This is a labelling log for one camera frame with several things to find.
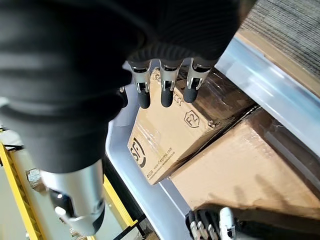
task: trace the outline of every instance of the white plastic part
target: white plastic part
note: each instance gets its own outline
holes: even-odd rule
[[[234,37],[215,67],[320,156],[320,99]]]
[[[161,240],[187,240],[185,215],[190,210],[173,183],[150,185],[132,158],[127,144],[138,112],[134,84],[125,87],[128,105],[109,123],[106,153]]]
[[[234,215],[229,207],[224,207],[219,213],[220,236],[221,240],[235,240],[236,228]]]

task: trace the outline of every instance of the yellow railing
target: yellow railing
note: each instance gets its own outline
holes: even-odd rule
[[[4,167],[6,177],[9,181],[15,202],[21,214],[24,227],[29,234],[31,240],[45,240],[45,236],[39,226],[37,217],[34,214],[33,206],[28,199],[25,186],[22,184],[22,176],[19,176],[16,170],[15,161],[7,151],[5,146],[0,143],[0,159]]]

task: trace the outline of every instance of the printed logo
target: printed logo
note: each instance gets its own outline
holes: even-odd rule
[[[146,165],[145,151],[135,137],[133,138],[133,143],[130,151],[139,166],[143,168]]]
[[[185,114],[184,121],[186,122],[186,124],[188,124],[190,128],[195,129],[199,127],[200,119],[197,116],[197,114],[195,114],[195,112],[192,110]]]

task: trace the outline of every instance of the robotic arm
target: robotic arm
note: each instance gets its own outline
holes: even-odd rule
[[[108,122],[133,75],[150,105],[150,61],[160,60],[161,99],[173,101],[182,61],[192,58],[192,103],[255,0],[34,0],[0,3],[0,108],[49,190],[55,212],[83,235],[100,228]],[[122,69],[128,61],[132,74]]]

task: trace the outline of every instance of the black cable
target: black cable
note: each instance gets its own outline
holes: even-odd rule
[[[4,126],[0,127],[0,133],[3,133],[4,131],[7,131],[7,130],[9,130],[9,128],[6,128]]]
[[[8,149],[9,152],[11,152],[11,151],[19,151],[19,150],[25,149],[25,146],[24,146],[24,145],[4,144],[4,146],[5,146],[6,148],[10,148],[10,149]]]

